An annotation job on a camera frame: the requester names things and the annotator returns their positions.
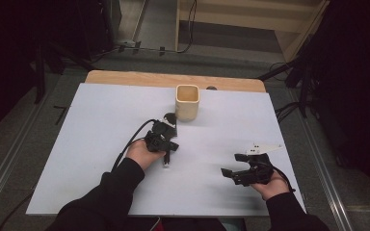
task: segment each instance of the white table surface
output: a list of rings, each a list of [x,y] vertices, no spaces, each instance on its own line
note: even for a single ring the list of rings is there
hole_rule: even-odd
[[[56,215],[97,186],[137,129],[174,112],[175,88],[81,84],[29,204],[28,215]],[[151,128],[145,127],[138,138]],[[198,117],[177,123],[179,144],[169,168],[154,163],[134,193],[132,216],[267,216],[261,196],[235,186],[221,167],[249,168],[234,160],[254,142],[281,144],[269,152],[303,199],[268,93],[201,90]]]

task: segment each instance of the floor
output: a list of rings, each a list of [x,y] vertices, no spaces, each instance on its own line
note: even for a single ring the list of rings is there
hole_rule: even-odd
[[[141,41],[143,48],[167,50],[174,46],[176,1],[120,0],[123,15],[119,42]],[[155,52],[132,55],[129,51],[106,55],[95,65],[103,69],[200,74],[253,78],[266,73],[272,64],[284,62],[272,31],[226,28],[197,24],[194,44],[184,55]],[[244,36],[250,43],[245,44]],[[180,48],[187,45],[182,27]],[[70,66],[64,75],[46,73],[48,83],[43,103],[34,105],[31,90],[0,124],[0,224],[39,180],[41,171],[63,121],[61,107],[70,105],[78,84],[87,72]],[[297,99],[298,90],[287,89],[285,73],[265,82],[275,109]],[[317,119],[299,112],[287,117],[280,130],[288,147],[296,178],[304,193],[305,208],[331,230],[370,230],[370,179],[356,169],[338,167],[329,142]],[[27,202],[8,220],[4,230],[41,230],[54,218],[25,216]],[[268,218],[245,218],[248,230],[268,230]]]

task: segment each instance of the table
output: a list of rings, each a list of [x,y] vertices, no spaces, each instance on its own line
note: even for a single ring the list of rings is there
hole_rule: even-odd
[[[92,71],[76,92],[27,214],[56,215],[63,205],[95,187],[102,172],[111,169],[118,153],[143,122],[174,110],[174,87],[178,84],[195,84],[202,89],[215,86],[219,90],[201,90],[197,119],[178,121],[178,137],[174,141],[180,146],[171,155],[170,167],[163,168],[161,162],[146,170],[129,215],[268,215],[258,192],[234,186],[220,171],[221,167],[249,168],[246,163],[237,163],[233,154],[251,148],[252,140],[283,146],[269,153],[269,157],[289,177],[304,207],[270,97],[260,81]],[[211,103],[216,100],[222,103]]]
[[[179,21],[188,21],[194,0],[177,0]],[[198,0],[195,22],[274,30],[284,59],[292,61],[308,35],[313,34],[329,1],[326,0]]]

